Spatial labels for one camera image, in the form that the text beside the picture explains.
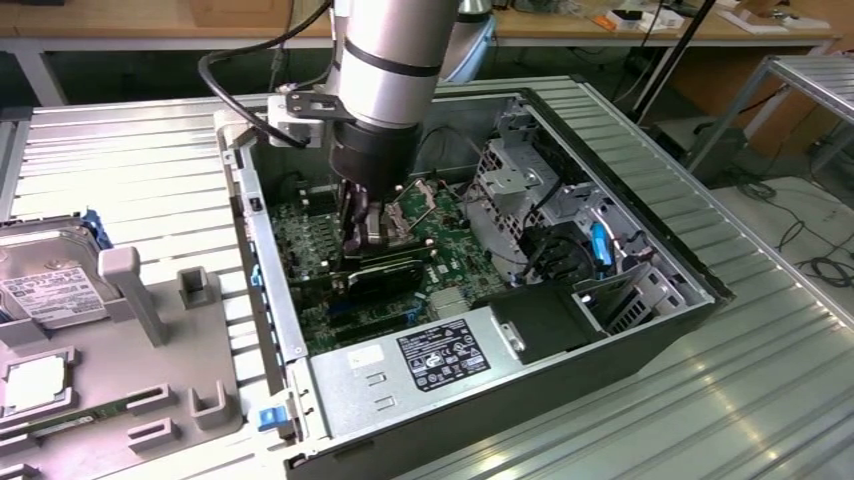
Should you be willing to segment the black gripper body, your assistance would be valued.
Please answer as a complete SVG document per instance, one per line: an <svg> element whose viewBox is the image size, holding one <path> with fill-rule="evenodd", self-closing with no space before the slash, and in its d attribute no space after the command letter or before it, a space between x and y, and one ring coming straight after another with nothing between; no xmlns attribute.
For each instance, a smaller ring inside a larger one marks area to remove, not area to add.
<svg viewBox="0 0 854 480"><path fill-rule="evenodd" d="M420 124L396 129L336 121L330 168L369 194L388 194L412 171L420 138Z"/></svg>

